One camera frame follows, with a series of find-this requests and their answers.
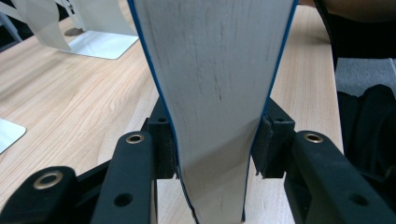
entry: gray carpet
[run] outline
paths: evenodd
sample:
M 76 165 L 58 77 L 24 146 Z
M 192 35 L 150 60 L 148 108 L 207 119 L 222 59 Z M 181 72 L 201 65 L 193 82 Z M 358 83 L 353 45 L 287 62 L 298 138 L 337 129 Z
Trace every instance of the gray carpet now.
M 335 71 L 338 91 L 360 96 L 368 88 L 383 84 L 396 97 L 396 59 L 339 58 Z

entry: black mount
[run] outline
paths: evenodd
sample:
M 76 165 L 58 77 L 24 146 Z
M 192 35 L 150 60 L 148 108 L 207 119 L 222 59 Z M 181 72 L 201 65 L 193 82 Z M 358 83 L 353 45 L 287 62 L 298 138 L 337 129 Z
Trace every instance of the black mount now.
M 296 223 L 396 223 L 394 203 L 381 198 L 380 188 L 325 135 L 295 133 L 294 121 L 272 100 L 251 154 L 262 177 L 287 173 Z M 159 101 L 141 132 L 120 138 L 111 161 L 80 176 L 50 167 L 27 178 L 8 199 L 0 223 L 157 223 L 156 180 L 177 174 L 175 144 Z

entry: blue edge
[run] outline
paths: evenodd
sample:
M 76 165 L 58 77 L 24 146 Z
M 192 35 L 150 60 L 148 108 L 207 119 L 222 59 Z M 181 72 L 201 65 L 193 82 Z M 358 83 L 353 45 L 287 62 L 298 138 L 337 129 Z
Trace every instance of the blue edge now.
M 281 46 L 281 48 L 280 48 L 279 55 L 278 55 L 278 58 L 277 58 L 276 69 L 275 69 L 275 71 L 274 71 L 274 75 L 273 75 L 273 79 L 272 79 L 272 82 L 271 82 L 271 86 L 270 86 L 270 89 L 269 89 L 268 94 L 267 94 L 268 98 L 270 97 L 270 93 L 271 93 L 271 91 L 272 91 L 272 88 L 274 87 L 277 69 L 278 69 L 278 67 L 279 67 L 280 59 L 281 59 L 281 57 L 282 57 L 282 53 L 283 53 L 283 50 L 284 50 L 284 48 L 285 48 L 286 41 L 287 41 L 287 39 L 288 39 L 288 35 L 289 35 L 290 27 L 291 27 L 291 22 L 292 22 L 292 19 L 293 19 L 293 16 L 294 16 L 294 11 L 295 11 L 295 8 L 297 7 L 297 4 L 298 4 L 298 0 L 294 0 L 293 5 L 292 5 L 291 10 L 290 10 L 289 20 L 288 20 L 288 24 L 287 24 L 287 26 L 286 26 L 285 34 L 284 34 L 284 36 L 283 36 L 282 46 Z M 177 136 L 176 136 L 176 132 L 175 132 L 175 127 L 174 127 L 174 125 L 173 125 L 172 118 L 171 118 L 171 116 L 170 116 L 170 114 L 169 114 L 169 110 L 168 110 L 168 106 L 166 105 L 166 101 L 165 101 L 165 99 L 163 98 L 163 91 L 162 91 L 162 89 L 161 89 L 160 83 L 158 82 L 157 74 L 155 73 L 155 69 L 154 69 L 154 65 L 152 64 L 151 58 L 150 58 L 150 56 L 149 56 L 149 51 L 148 51 L 148 48 L 147 48 L 147 45 L 146 45 L 146 40 L 145 40 L 145 38 L 144 38 L 144 36 L 143 36 L 142 27 L 140 26 L 140 21 L 139 21 L 139 18 L 138 18 L 138 16 L 137 16 L 136 9 L 135 9 L 135 7 L 134 7 L 134 0 L 128 0 L 128 5 L 129 5 L 129 8 L 131 9 L 132 17 L 134 18 L 134 25 L 135 25 L 135 27 L 136 27 L 137 33 L 139 34 L 140 43 L 142 44 L 143 51 L 145 52 L 145 55 L 146 55 L 146 58 L 147 58 L 147 61 L 148 61 L 148 67 L 149 67 L 149 69 L 150 69 L 150 71 L 151 71 L 151 74 L 152 74 L 152 76 L 153 76 L 153 78 L 154 78 L 154 82 L 155 82 L 155 85 L 156 85 L 156 87 L 157 87 L 158 93 L 160 94 L 160 98 L 161 98 L 161 100 L 162 100 L 162 102 L 163 102 L 163 106 L 164 106 L 164 108 L 165 108 L 166 115 L 168 116 L 168 118 L 169 118 L 170 121 L 171 121 L 171 122 L 170 122 L 170 123 L 171 123 L 171 129 L 172 129 L 172 132 L 173 132 L 173 134 L 174 134 L 175 143 L 176 143 L 176 146 L 177 146 Z M 266 110 L 267 105 L 268 105 L 268 100 L 265 101 L 264 108 L 262 109 L 262 117 L 265 115 L 265 110 Z M 257 136 L 257 132 L 256 132 L 256 134 L 255 134 L 255 136 L 254 136 L 254 138 L 253 138 L 253 142 L 256 140 L 256 136 Z M 242 220 L 243 220 L 243 221 L 246 220 L 245 203 L 246 203 L 246 194 L 247 194 L 247 189 L 248 189 L 248 170 L 249 170 L 249 166 L 250 166 L 250 160 L 248 160 L 248 163 L 247 163 L 247 179 L 246 179 L 246 185 L 245 185 L 244 211 L 243 211 L 243 213 L 242 213 Z M 178 156 L 178 150 L 177 150 L 177 168 L 178 168 L 178 167 L 180 167 L 180 163 L 179 163 L 179 156 Z M 185 190 L 184 182 L 183 182 L 183 177 L 181 176 L 181 173 L 180 173 L 179 168 L 178 168 L 178 172 L 179 172 L 178 176 L 180 177 L 180 183 L 181 183 L 181 186 L 182 186 L 182 188 L 183 188 L 184 196 L 185 196 L 186 199 L 187 199 L 187 203 L 188 203 L 188 205 L 189 205 L 190 210 L 192 211 L 192 215 L 193 215 L 193 217 L 194 217 L 194 219 L 195 219 L 195 222 L 196 222 L 196 223 L 199 223 L 198 218 L 197 218 L 197 216 L 195 215 L 194 208 L 192 207 L 192 204 L 191 204 L 191 202 L 190 202 L 189 196 L 187 195 L 187 192 L 186 192 L 186 190 Z

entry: wooden desk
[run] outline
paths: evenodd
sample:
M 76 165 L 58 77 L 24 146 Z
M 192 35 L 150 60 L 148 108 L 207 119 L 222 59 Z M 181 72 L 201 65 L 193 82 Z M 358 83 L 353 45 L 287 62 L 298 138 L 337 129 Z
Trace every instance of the wooden desk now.
M 121 7 L 132 23 L 125 1 Z M 61 22 L 63 30 L 71 26 Z M 0 83 L 0 118 L 27 128 L 0 155 L 1 207 L 40 169 L 67 165 L 80 175 L 109 160 L 118 138 L 139 130 L 158 98 L 139 42 L 109 61 L 62 53 L 32 37 L 0 54 Z M 272 97 L 296 130 L 324 133 L 342 148 L 331 48 L 313 8 L 297 9 Z M 283 181 L 254 173 L 251 165 L 247 223 L 292 223 Z M 177 180 L 159 181 L 159 219 L 193 223 Z

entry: screw hole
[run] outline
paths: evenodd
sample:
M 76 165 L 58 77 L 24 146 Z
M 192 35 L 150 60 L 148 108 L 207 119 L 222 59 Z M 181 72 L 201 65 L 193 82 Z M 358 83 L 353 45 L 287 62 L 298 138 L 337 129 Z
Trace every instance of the screw hole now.
M 350 192 L 347 195 L 348 199 L 353 203 L 360 205 L 360 206 L 368 206 L 369 201 L 364 198 L 363 196 L 359 195 L 358 193 Z
M 134 198 L 132 197 L 132 194 L 122 193 L 116 197 L 116 199 L 114 200 L 114 204 L 118 207 L 124 207 L 124 206 L 130 204 L 133 199 Z
M 137 144 L 143 142 L 145 137 L 141 134 L 133 134 L 126 139 L 126 142 L 129 144 Z
M 323 138 L 314 133 L 308 133 L 304 135 L 305 140 L 312 142 L 312 143 L 322 143 Z

